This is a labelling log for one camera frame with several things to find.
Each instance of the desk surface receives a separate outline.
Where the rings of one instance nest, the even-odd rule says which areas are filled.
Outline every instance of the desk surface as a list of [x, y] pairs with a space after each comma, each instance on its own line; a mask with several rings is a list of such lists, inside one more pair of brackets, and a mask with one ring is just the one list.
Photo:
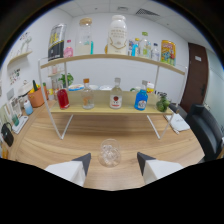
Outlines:
[[[55, 101], [49, 101], [51, 107]], [[62, 133], [69, 115], [53, 114]], [[150, 116], [159, 133], [167, 124], [161, 115]], [[203, 150], [191, 130], [177, 135], [170, 127], [158, 140], [146, 115], [74, 115], [64, 140], [53, 129], [45, 106], [36, 108], [19, 135], [15, 135], [9, 159], [45, 169], [48, 165], [70, 161], [91, 153], [85, 188], [103, 190], [132, 189], [144, 186], [137, 152], [187, 167], [198, 163]], [[119, 141], [121, 162], [114, 168], [102, 166], [97, 159], [103, 140]]]

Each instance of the ceiling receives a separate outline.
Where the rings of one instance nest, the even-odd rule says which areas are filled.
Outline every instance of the ceiling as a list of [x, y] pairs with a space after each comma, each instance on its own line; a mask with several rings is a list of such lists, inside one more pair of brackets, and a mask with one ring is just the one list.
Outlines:
[[[128, 10], [118, 10], [118, 7], [126, 7]], [[210, 44], [194, 25], [177, 12], [151, 0], [72, 0], [58, 8], [72, 17], [94, 13], [123, 13], [140, 16], [165, 26], [187, 42], [204, 46], [213, 51]], [[136, 14], [140, 9], [149, 12], [148, 14]]]

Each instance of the potted plant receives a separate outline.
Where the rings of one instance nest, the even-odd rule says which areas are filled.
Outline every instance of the potted plant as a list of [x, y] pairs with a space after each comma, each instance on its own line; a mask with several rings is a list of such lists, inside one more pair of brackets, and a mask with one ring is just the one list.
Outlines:
[[[68, 86], [70, 86], [73, 83], [74, 78], [70, 73], [68, 73], [67, 79], [68, 79]], [[63, 88], [66, 88], [65, 74], [61, 74], [61, 78], [59, 78], [58, 81], [60, 81], [60, 80], [62, 80], [62, 82], [63, 82]]]

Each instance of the blue bottle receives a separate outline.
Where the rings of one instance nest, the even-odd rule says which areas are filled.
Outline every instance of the blue bottle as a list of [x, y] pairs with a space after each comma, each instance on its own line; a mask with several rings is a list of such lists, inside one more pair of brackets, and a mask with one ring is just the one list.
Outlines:
[[148, 94], [146, 92], [147, 83], [148, 83], [147, 81], [143, 80], [142, 88], [140, 92], [136, 94], [135, 109], [137, 110], [145, 110], [147, 100], [148, 100]]

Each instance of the wall shelf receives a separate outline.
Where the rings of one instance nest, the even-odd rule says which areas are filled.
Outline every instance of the wall shelf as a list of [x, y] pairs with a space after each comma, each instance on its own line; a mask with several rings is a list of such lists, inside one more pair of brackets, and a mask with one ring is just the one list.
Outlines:
[[32, 51], [29, 51], [29, 52], [20, 54], [20, 55], [18, 55], [18, 56], [16, 56], [16, 57], [12, 58], [12, 59], [9, 61], [8, 65], [11, 64], [11, 63], [14, 62], [14, 61], [20, 59], [20, 58], [23, 58], [23, 57], [27, 56], [28, 54], [31, 54], [31, 53], [32, 53]]
[[70, 58], [59, 58], [59, 59], [51, 60], [47, 64], [42, 65], [41, 69], [46, 68], [48, 66], [52, 66], [52, 65], [56, 65], [56, 64], [60, 64], [60, 63], [66, 63], [66, 62], [70, 62], [70, 61], [78, 61], [78, 60], [86, 60], [86, 59], [105, 59], [105, 58], [139, 61], [139, 62], [157, 65], [157, 66], [169, 69], [171, 71], [177, 72], [181, 75], [185, 74], [184, 71], [181, 71], [181, 70], [175, 68], [174, 66], [163, 63], [163, 62], [153, 61], [153, 60], [147, 59], [147, 58], [133, 57], [133, 56], [128, 56], [128, 55], [117, 55], [117, 54], [92, 54], [92, 55], [73, 56]]
[[154, 93], [148, 94], [148, 101], [145, 110], [139, 111], [134, 108], [136, 92], [122, 92], [122, 107], [120, 109], [112, 109], [110, 103], [110, 91], [94, 90], [94, 108], [90, 110], [83, 109], [81, 91], [68, 92], [69, 108], [61, 110], [58, 102], [51, 107], [51, 113], [64, 113], [76, 115], [171, 115], [173, 112], [168, 108], [165, 113], [155, 108], [157, 96]]

